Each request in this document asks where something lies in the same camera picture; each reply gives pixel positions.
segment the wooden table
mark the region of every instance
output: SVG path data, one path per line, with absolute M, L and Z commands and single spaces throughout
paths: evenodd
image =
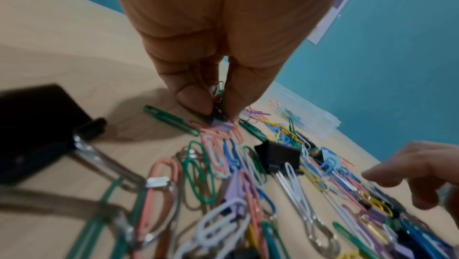
M 139 174 L 146 176 L 158 158 L 172 157 L 191 140 L 142 113 L 142 106 L 150 104 L 184 119 L 192 118 L 168 94 L 124 15 L 87 0 L 0 0 L 0 90 L 51 82 L 62 85 L 90 116 L 107 118 L 110 127 L 96 146 Z M 259 143 L 245 131 L 243 136 L 247 145 Z M 327 141 L 317 142 L 354 163 L 355 173 L 378 163 L 339 131 Z M 327 226 L 331 228 L 334 220 L 340 222 L 311 183 L 305 177 L 300 180 Z M 109 185 L 106 178 L 74 157 L 65 156 L 19 187 L 98 200 Z M 273 178 L 266 192 L 277 205 L 279 231 L 291 258 L 320 258 L 307 242 L 300 218 Z M 441 208 L 416 210 L 411 206 L 405 183 L 387 193 L 429 223 L 447 242 L 459 243 L 459 232 Z M 203 211 L 188 183 L 184 196 L 187 205 L 182 204 L 179 217 L 179 243 L 192 236 L 192 227 Z M 135 194 L 118 190 L 111 202 L 132 209 L 135 198 Z M 84 223 L 53 214 L 2 210 L 0 258 L 63 258 Z M 351 250 L 342 238 L 339 240 L 344 250 Z M 113 234 L 105 230 L 93 258 L 108 258 L 113 244 Z M 154 248 L 145 254 L 151 255 Z

